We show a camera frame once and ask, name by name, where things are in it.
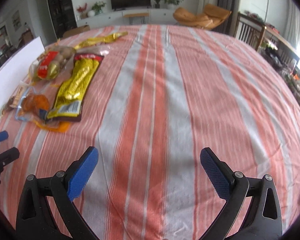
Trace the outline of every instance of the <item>yellow snack bag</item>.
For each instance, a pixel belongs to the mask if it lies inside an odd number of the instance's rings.
[[[98,43],[104,42],[104,43],[111,43],[116,41],[118,38],[127,35],[128,32],[122,32],[122,33],[112,33],[108,36],[101,36],[101,37],[95,37],[95,38],[89,38],[85,41],[79,43],[77,46],[74,47],[74,49],[82,49],[89,46],[94,46]]]
[[[84,96],[103,58],[94,53],[75,54],[72,76],[60,86],[47,120],[81,121]]]

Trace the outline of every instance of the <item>drawer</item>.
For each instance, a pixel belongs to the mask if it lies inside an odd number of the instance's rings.
[[[100,28],[109,25],[123,25],[122,13],[114,12],[107,14],[99,14],[77,22],[78,26],[89,25],[91,29]]]
[[[173,10],[153,9],[151,10],[151,23],[176,23],[173,13]]]

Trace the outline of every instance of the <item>red label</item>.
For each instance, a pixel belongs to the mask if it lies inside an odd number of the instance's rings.
[[[92,53],[83,53],[83,54],[76,54],[74,56],[74,61],[84,59],[84,58],[91,58],[94,60],[97,60],[101,62],[103,60],[103,56],[97,55],[97,54],[92,54]]]
[[[50,62],[56,57],[59,52],[57,51],[49,51],[46,57],[41,61],[38,67],[38,77],[46,78],[48,75],[48,66]]]

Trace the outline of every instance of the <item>white cabinet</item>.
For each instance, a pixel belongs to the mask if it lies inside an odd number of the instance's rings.
[[[91,29],[109,25],[123,25],[121,12],[103,13],[93,17],[85,18],[77,22],[77,26],[89,25]]]
[[[146,17],[146,23],[149,24],[175,24],[173,18],[174,10],[168,9],[132,9],[119,12],[102,13],[94,17],[82,19],[77,22],[77,26],[89,25],[91,29],[100,28],[110,25],[129,25],[129,19],[123,18],[126,14],[148,12],[149,17]],[[141,24],[140,17],[133,19],[133,24]]]
[[[168,9],[152,9],[152,24],[175,24],[177,21],[173,18],[174,10]]]

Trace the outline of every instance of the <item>snack package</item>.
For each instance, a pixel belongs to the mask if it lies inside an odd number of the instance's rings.
[[[49,110],[50,104],[47,97],[37,93],[34,87],[28,87],[18,102],[16,119],[20,121],[40,120],[42,111]]]
[[[66,132],[70,127],[69,122],[46,123],[45,115],[50,110],[50,103],[47,97],[37,93],[34,87],[28,86],[27,89],[24,90],[25,87],[25,85],[21,85],[18,88],[17,94],[14,97],[15,101],[11,105],[11,107],[15,107],[16,101],[18,101],[15,115],[16,120],[34,122],[38,127],[44,130]]]
[[[46,120],[79,122],[84,96],[104,56],[91,52],[74,55],[74,68],[69,80],[60,86],[53,109]]]
[[[35,60],[29,68],[32,82],[52,80],[73,56],[76,50],[67,46],[52,46]]]
[[[95,37],[95,38],[89,38],[86,39],[85,41],[79,43],[77,46],[75,46],[74,48],[76,50],[78,49],[82,49],[85,47],[89,47],[89,46],[94,46],[98,43],[104,42],[104,43],[111,43],[116,41],[118,38],[127,35],[128,32],[122,32],[122,33],[112,33],[108,36],[101,36],[101,37]]]
[[[13,108],[11,107],[11,104],[13,103],[14,101],[14,96],[10,97],[8,102],[5,103],[1,109],[0,109],[0,119],[8,112],[11,112],[13,110]]]

